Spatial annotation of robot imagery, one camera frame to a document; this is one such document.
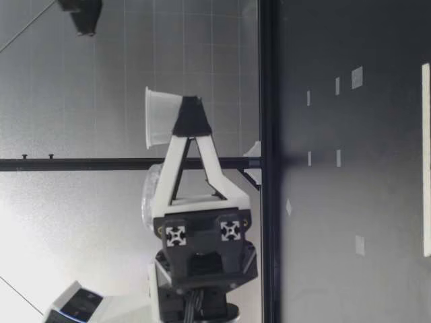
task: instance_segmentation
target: metal bar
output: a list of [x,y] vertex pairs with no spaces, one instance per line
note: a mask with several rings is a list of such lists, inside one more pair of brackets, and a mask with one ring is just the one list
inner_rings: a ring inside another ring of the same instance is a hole
[[261,186],[256,184],[255,180],[253,180],[253,178],[250,175],[248,175],[244,170],[238,170],[238,171],[247,180],[247,182],[253,185],[254,188],[256,188],[258,191],[261,190]]
[[260,109],[262,138],[262,290],[263,323],[281,322],[280,280],[280,124],[279,117],[279,6],[259,1]]
[[[222,157],[220,165],[225,170],[260,168],[260,157]],[[147,170],[161,164],[163,158],[111,158],[111,159],[0,159],[0,172],[56,172],[96,170]],[[200,158],[187,158],[185,170],[203,169]]]

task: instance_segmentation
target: dark wall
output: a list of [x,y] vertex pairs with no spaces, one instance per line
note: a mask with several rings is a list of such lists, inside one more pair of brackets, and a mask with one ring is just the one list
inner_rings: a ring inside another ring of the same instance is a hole
[[430,15],[429,1],[281,4],[284,322],[431,318],[421,99]]

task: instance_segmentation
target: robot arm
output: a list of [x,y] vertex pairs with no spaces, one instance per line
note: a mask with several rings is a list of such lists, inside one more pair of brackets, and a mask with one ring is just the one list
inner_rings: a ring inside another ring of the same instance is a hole
[[[214,195],[176,199],[190,142],[196,140]],[[226,294],[257,277],[248,195],[223,175],[201,100],[184,97],[152,204],[163,248],[148,267],[150,298],[100,297],[72,285],[46,323],[232,322],[239,309]],[[137,317],[125,318],[134,313]]]

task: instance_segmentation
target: white tape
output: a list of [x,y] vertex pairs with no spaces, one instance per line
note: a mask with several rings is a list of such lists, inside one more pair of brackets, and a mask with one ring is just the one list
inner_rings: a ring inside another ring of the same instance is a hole
[[361,236],[355,236],[355,251],[359,256],[365,257],[365,238]]
[[341,167],[341,149],[337,150],[337,167]]
[[335,79],[335,95],[339,96],[339,77]]
[[431,112],[430,64],[422,65],[422,176],[424,196],[424,256],[431,256]]
[[291,217],[292,216],[292,204],[290,203],[290,199],[288,199],[288,201],[286,202],[286,211],[288,212],[288,216]]
[[358,67],[352,71],[352,89],[357,89],[361,87],[364,83],[364,69]]

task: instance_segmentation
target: gray wall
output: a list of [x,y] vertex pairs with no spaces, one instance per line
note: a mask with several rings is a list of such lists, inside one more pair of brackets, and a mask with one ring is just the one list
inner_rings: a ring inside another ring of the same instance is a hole
[[[0,1],[0,44],[49,2]],[[86,38],[55,5],[0,55],[0,158],[163,157],[145,148],[145,86],[203,96],[219,154],[242,155],[259,140],[256,16],[254,1],[105,0]],[[260,246],[260,196],[229,175],[251,194]],[[187,172],[183,194],[205,190],[204,177]],[[146,290],[161,245],[141,224],[144,178],[0,174],[0,275],[41,310],[76,279]],[[258,279],[233,293],[244,322],[260,322],[260,296]]]
[[[1,44],[49,2],[2,1]],[[253,2],[106,0],[94,38],[55,5],[0,57],[0,155],[163,156],[143,144],[146,86],[202,96],[220,154],[244,153],[259,138]]]
[[281,6],[282,149],[296,161],[282,191],[284,322],[431,319],[420,83],[430,12],[416,0]]

